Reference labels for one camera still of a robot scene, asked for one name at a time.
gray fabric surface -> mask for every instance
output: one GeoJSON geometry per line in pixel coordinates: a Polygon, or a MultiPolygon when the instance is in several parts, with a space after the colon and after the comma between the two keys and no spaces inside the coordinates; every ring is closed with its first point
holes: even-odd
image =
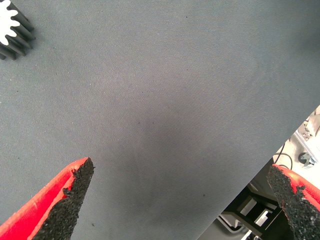
{"type": "Polygon", "coordinates": [[[73,240],[195,240],[320,103],[317,0],[14,3],[0,223],[88,156],[73,240]]]}

gray cloth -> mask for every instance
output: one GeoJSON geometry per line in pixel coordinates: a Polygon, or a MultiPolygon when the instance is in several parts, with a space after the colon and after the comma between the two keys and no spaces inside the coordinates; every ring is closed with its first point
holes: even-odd
{"type": "Polygon", "coordinates": [[[320,2],[15,0],[0,222],[96,166],[73,240],[195,240],[320,104],[320,2]]]}

gear teeth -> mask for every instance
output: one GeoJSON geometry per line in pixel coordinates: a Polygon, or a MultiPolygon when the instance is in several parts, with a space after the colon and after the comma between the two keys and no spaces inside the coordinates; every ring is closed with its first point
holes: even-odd
{"type": "Polygon", "coordinates": [[[0,27],[0,59],[25,56],[24,48],[32,49],[29,41],[35,39],[33,26],[10,0],[0,0],[0,15],[4,19],[4,27],[0,27]]]}

gear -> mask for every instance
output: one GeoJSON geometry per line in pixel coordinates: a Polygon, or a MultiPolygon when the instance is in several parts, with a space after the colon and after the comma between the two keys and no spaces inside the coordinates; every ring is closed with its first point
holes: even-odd
{"type": "Polygon", "coordinates": [[[0,59],[25,56],[24,48],[32,49],[28,41],[35,39],[34,28],[10,0],[0,0],[0,23],[0,59]]]}

